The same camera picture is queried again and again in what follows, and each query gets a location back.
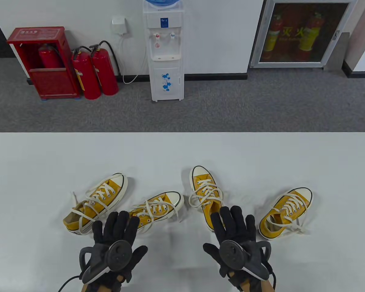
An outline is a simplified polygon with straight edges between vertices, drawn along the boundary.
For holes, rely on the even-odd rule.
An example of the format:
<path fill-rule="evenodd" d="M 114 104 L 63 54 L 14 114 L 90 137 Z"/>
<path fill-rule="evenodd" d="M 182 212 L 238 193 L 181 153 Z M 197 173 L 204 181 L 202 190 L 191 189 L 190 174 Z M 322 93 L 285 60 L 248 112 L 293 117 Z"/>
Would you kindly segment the person's right hand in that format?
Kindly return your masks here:
<path fill-rule="evenodd" d="M 223 206 L 218 213 L 211 214 L 210 218 L 219 244 L 225 240 L 232 240 L 237 243 L 256 242 L 255 217 L 252 214 L 244 217 L 240 206 L 232 206 L 231 208 Z M 250 278 L 250 275 L 245 271 L 234 271 L 227 267 L 220 257 L 219 248 L 215 245 L 205 243 L 203 250 L 220 265 L 220 275 L 223 278 L 228 276 L 229 278 L 236 278 L 240 282 L 245 282 Z"/>

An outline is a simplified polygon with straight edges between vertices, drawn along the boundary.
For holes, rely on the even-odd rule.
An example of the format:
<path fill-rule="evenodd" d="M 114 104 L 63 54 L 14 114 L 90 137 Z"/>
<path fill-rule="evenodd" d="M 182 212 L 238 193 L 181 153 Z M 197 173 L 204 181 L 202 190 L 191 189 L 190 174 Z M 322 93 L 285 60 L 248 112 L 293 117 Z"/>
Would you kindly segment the person's left hand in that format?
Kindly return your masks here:
<path fill-rule="evenodd" d="M 130 217 L 129 213 L 125 210 L 111 212 L 104 225 L 99 220 L 93 223 L 94 242 L 95 244 L 110 247 L 110 245 L 118 240 L 125 240 L 130 246 L 133 246 L 139 223 L 140 219 L 138 217 Z M 132 271 L 147 252 L 147 246 L 139 246 L 133 251 L 132 258 L 126 267 L 120 271 L 108 272 L 102 275 L 96 281 L 84 287 L 84 291 L 120 291 L 123 282 L 129 283 L 131 281 Z"/>

